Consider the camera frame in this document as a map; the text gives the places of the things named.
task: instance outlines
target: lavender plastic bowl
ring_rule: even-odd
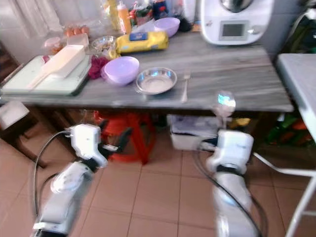
[[[165,31],[169,37],[177,33],[180,20],[174,17],[161,18],[154,22],[155,31]]]
[[[117,85],[132,82],[139,73],[139,61],[134,57],[120,57],[108,62],[101,69],[101,76]]]

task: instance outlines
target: appliance display screen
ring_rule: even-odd
[[[243,36],[244,24],[224,24],[223,34],[224,37]]]

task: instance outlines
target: food package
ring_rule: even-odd
[[[131,33],[117,38],[117,52],[131,53],[166,49],[169,38],[166,32]]]

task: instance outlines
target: red plastic stool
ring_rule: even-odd
[[[153,126],[152,120],[148,114],[140,115],[135,113],[119,113],[119,114],[105,114],[99,111],[94,111],[94,119],[97,123],[103,120],[108,120],[107,126],[103,129],[101,136],[103,140],[107,141],[109,136],[119,136],[128,127],[131,127],[131,140],[136,151],[135,154],[113,154],[111,159],[123,162],[132,162],[141,160],[142,164],[148,162],[149,153],[154,147],[156,140],[156,130]],[[150,142],[146,145],[144,135],[140,124],[145,123],[151,134]]]

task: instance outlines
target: red cloth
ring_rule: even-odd
[[[97,79],[101,76],[101,68],[109,62],[105,57],[96,57],[95,55],[91,58],[91,68],[89,69],[89,76],[91,79]]]

